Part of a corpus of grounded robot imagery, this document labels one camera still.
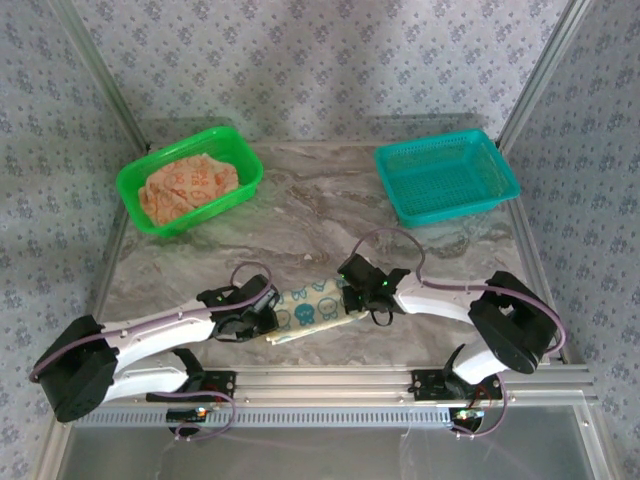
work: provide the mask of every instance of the cable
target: cable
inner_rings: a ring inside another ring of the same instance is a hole
[[[177,392],[177,393],[176,392],[154,392],[154,395],[157,395],[159,397],[165,397],[165,398],[191,398],[191,397],[201,397],[201,396],[216,397],[229,402],[229,404],[231,405],[231,417],[223,427],[219,428],[218,430],[214,430],[212,432],[206,433],[204,435],[182,436],[180,435],[180,430],[183,430],[185,428],[196,428],[197,430],[202,430],[202,427],[200,427],[200,425],[196,423],[191,423],[191,422],[181,423],[176,427],[176,440],[185,440],[187,442],[191,442],[191,441],[200,441],[200,440],[207,440],[209,438],[219,437],[220,435],[222,435],[224,432],[226,432],[232,427],[232,425],[236,421],[236,416],[238,414],[238,407],[236,405],[236,401],[233,398],[231,398],[229,395],[222,392],[213,392],[208,390],[200,390],[197,392]]]
[[[369,311],[369,315],[371,315],[371,318],[373,319],[373,323],[375,323],[379,327],[388,327],[393,323],[393,312],[388,312],[388,313],[389,313],[389,319],[387,320],[387,323],[380,323],[380,321],[376,318],[376,314],[374,313],[374,311],[373,310]]]
[[[504,417],[506,417],[507,415],[507,404],[509,402],[507,400],[507,389],[504,386],[504,379],[502,378],[502,375],[500,375],[499,373],[496,373],[496,376],[498,377],[498,381],[500,382],[500,391],[502,392],[502,410],[500,411],[500,416],[498,417],[498,420],[496,420],[496,423],[494,423],[493,425],[491,425],[490,428],[483,430],[480,433],[472,432],[468,428],[464,428],[459,425],[454,425],[452,427],[452,430],[457,430],[458,433],[463,433],[465,434],[465,436],[474,438],[474,437],[484,437],[485,435],[489,435],[490,433],[495,432],[498,429],[498,427],[502,425],[502,422],[504,422]]]
[[[158,325],[161,326],[163,323],[166,322],[173,322],[176,319],[182,319],[184,316],[187,315],[200,315],[202,313],[208,313],[208,312],[226,312],[229,310],[235,310],[237,308],[242,308],[242,307],[246,307],[249,305],[254,304],[256,301],[260,300],[264,295],[266,295],[266,293],[271,289],[273,283],[272,283],[272,274],[271,274],[271,270],[269,269],[269,267],[267,267],[266,265],[260,263],[260,262],[242,262],[240,265],[238,265],[232,272],[231,274],[231,279],[230,279],[230,283],[233,285],[233,280],[235,279],[236,274],[238,273],[238,271],[245,266],[248,265],[252,265],[252,266],[258,266],[262,269],[264,269],[264,271],[267,273],[267,284],[265,285],[265,287],[260,290],[260,292],[258,292],[256,295],[254,295],[253,297],[249,298],[248,300],[244,300],[240,303],[235,303],[233,305],[223,305],[220,307],[203,307],[203,308],[196,308],[193,310],[186,310],[184,312],[177,312],[177,313],[173,313],[170,315],[165,315],[164,317],[160,317],[160,318],[154,318],[152,320],[149,320],[147,322],[144,323],[140,323],[138,325],[134,325],[132,327],[124,327],[120,330],[113,330],[111,332],[106,332],[106,333],[96,333],[93,335],[89,335],[87,337],[83,337],[80,338],[78,340],[75,340],[67,345],[65,345],[64,347],[60,348],[59,350],[56,350],[55,352],[53,352],[51,355],[49,355],[47,358],[45,358],[44,360],[42,360],[40,363],[38,363],[36,366],[33,367],[32,372],[29,374],[29,381],[33,382],[33,383],[38,383],[38,376],[40,375],[40,373],[42,373],[42,371],[44,369],[46,369],[49,365],[51,365],[53,362],[55,362],[56,360],[58,360],[60,357],[62,357],[65,353],[69,352],[70,350],[73,350],[74,348],[77,348],[81,345],[85,345],[87,343],[91,343],[91,342],[95,342],[97,340],[106,340],[108,338],[112,338],[112,337],[116,337],[122,334],[128,335],[128,334],[132,334],[132,333],[137,333],[140,330],[144,330],[147,327],[151,326],[151,325]]]
[[[362,238],[360,238],[360,240],[358,240],[358,242],[353,247],[353,250],[351,251],[351,255],[354,255],[356,253],[360,245],[362,245],[362,243],[367,238],[372,237],[373,235],[383,231],[395,232],[395,233],[404,235],[406,238],[411,240],[411,242],[418,248],[418,251],[420,252],[420,262],[418,262],[418,266],[416,267],[416,277],[418,278],[418,281],[425,287],[434,288],[436,290],[449,290],[454,292],[493,292],[493,293],[497,293],[498,295],[506,295],[508,297],[521,300],[537,308],[538,310],[542,311],[544,314],[546,314],[553,321],[553,323],[556,325],[556,328],[558,329],[558,333],[560,334],[560,339],[558,340],[558,343],[555,346],[545,350],[544,353],[546,354],[555,353],[559,351],[566,343],[567,330],[562,324],[562,320],[560,320],[560,316],[553,309],[549,308],[543,302],[533,297],[517,292],[515,290],[511,290],[509,288],[494,287],[491,285],[447,285],[447,284],[434,283],[434,282],[430,282],[429,280],[423,279],[421,270],[427,260],[427,254],[424,248],[422,247],[422,245],[420,245],[420,242],[418,242],[418,240],[413,235],[405,232],[404,230],[401,230],[395,227],[381,227],[381,228],[376,228],[375,230],[371,230],[370,232],[366,233]]]
[[[467,408],[473,408],[473,406],[476,404],[476,402],[478,400],[480,400],[480,393],[484,393],[485,396],[487,397],[487,400],[489,400],[489,408],[491,408],[491,405],[493,404],[493,398],[491,397],[491,394],[489,393],[489,390],[487,390],[484,385],[482,385],[481,383],[478,384],[478,386],[476,387],[476,391],[475,394],[473,396],[473,400],[471,400],[471,403],[469,403],[469,406]]]

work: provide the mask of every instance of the blue skull pattern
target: blue skull pattern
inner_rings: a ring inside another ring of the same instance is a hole
[[[278,330],[286,332],[291,330],[291,314],[286,310],[276,311],[276,318],[278,319]]]
[[[318,310],[325,320],[338,318],[338,302],[333,298],[323,298],[318,302]]]
[[[313,288],[316,292],[324,292],[324,286],[327,284],[326,280],[322,282],[313,282],[311,284],[311,288]]]
[[[301,298],[307,298],[306,287],[303,287],[300,290],[291,290],[291,298],[293,298],[294,301],[300,300]]]
[[[315,314],[315,312],[315,308],[313,308],[308,303],[303,303],[296,307],[293,314],[300,322],[300,326],[304,327],[305,325],[311,325],[315,323],[315,320],[313,319],[313,315]]]

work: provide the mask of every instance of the teal plastic basket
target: teal plastic basket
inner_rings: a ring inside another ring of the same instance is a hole
[[[374,157],[408,228],[484,212],[520,194],[511,168],[482,130],[380,147]]]

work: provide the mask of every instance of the black joint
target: black joint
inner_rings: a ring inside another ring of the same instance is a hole
[[[70,343],[101,330],[93,316],[77,318],[38,359],[36,366]],[[100,405],[113,383],[117,363],[113,349],[101,339],[79,345],[40,372],[40,385],[56,419],[71,422]]]
[[[347,314],[369,310],[376,325],[388,326],[393,320],[392,316],[387,324],[381,324],[373,312],[403,313],[393,296],[398,284],[410,270],[396,268],[386,275],[355,253],[338,268],[338,273],[349,284],[342,289]]]
[[[184,363],[189,377],[204,372],[202,365],[188,348],[175,348],[172,351]]]
[[[508,272],[496,272],[486,283],[541,301]],[[495,292],[485,292],[472,302],[469,317],[496,358],[520,373],[536,370],[557,330],[555,322],[540,309]]]
[[[267,286],[264,275],[255,275],[242,287],[228,286],[216,290],[206,290],[196,297],[207,307],[233,306],[258,295]],[[212,312],[211,321],[216,324],[211,334],[221,342],[241,343],[273,332],[278,328],[278,319],[273,305],[280,295],[275,287],[245,307]]]

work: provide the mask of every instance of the orange patterned cloth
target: orange patterned cloth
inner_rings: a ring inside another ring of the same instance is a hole
[[[144,212],[159,227],[236,188],[236,168],[203,153],[182,158],[152,173],[138,190],[138,198]]]

